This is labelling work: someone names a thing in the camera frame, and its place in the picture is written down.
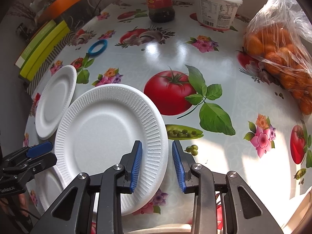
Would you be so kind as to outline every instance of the barcode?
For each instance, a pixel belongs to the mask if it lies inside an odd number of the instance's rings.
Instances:
[[[206,21],[206,20],[204,20],[204,24],[207,25],[207,26],[213,26],[213,22],[209,22],[209,21]]]

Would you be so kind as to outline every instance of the orange lid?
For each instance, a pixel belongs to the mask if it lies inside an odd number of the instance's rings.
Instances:
[[[64,11],[69,9],[75,3],[78,3],[80,0],[56,0],[54,1],[38,18],[38,23],[43,23],[56,19]]]

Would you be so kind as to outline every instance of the printed pea pod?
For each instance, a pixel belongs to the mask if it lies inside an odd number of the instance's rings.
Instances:
[[[190,140],[204,136],[201,130],[183,125],[168,124],[166,130],[170,140]]]
[[[299,171],[297,171],[296,175],[294,176],[295,179],[301,179],[307,172],[306,168],[302,168]]]

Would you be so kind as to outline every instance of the transparent plastic bag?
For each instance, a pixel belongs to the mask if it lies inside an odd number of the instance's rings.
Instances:
[[[302,113],[310,115],[311,56],[299,34],[307,38],[312,36],[312,27],[310,24],[310,28],[304,28],[308,19],[302,10],[304,16],[299,13],[298,8],[301,10],[296,0],[268,0],[250,21],[244,36],[244,48],[250,56],[261,62],[263,70],[290,91]]]

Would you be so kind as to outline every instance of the floral tablecloth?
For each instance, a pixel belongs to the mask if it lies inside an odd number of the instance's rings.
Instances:
[[[41,142],[35,111],[44,86],[61,67],[73,65],[78,75],[72,101],[108,83],[139,89],[163,115],[169,148],[179,139],[183,148],[195,145],[195,161],[210,170],[237,171],[282,225],[289,199],[311,186],[309,121],[304,123],[295,101],[263,64],[242,49],[244,17],[237,15],[230,30],[218,32],[199,25],[192,4],[174,2],[174,9],[174,21],[154,24],[146,5],[115,3],[79,30],[32,96],[24,145]],[[101,39],[108,41],[106,51],[84,60]],[[35,181],[27,188],[43,213]],[[169,151],[159,190],[143,208],[123,217],[124,232],[190,222],[193,197],[181,192]]]

